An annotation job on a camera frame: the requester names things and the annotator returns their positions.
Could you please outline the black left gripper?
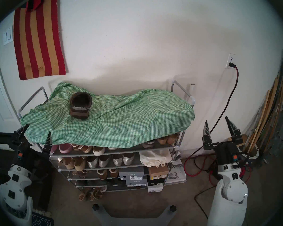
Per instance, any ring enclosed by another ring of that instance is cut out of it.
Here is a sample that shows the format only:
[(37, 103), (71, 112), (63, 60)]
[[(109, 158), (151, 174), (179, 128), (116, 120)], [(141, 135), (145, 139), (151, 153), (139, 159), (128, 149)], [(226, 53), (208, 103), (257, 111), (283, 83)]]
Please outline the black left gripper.
[(27, 142), (25, 132), (28, 127), (29, 124), (26, 124), (13, 133), (13, 142), (9, 143), (9, 148), (15, 151), (11, 166), (34, 166), (40, 159), (49, 159), (49, 153), (52, 151), (52, 133), (48, 133), (42, 152), (38, 152)]

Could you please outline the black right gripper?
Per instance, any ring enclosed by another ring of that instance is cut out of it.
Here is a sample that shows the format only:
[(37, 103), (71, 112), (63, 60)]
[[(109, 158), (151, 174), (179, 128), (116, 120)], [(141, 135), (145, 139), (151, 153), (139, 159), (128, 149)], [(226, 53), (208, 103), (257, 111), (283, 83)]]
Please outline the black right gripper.
[(214, 150), (218, 166), (236, 162), (237, 158), (234, 158), (234, 156), (239, 153), (237, 145), (243, 144), (240, 129), (228, 117), (225, 117), (225, 119), (231, 134), (230, 141), (213, 143), (207, 121), (205, 122), (202, 133), (203, 148), (204, 150)]

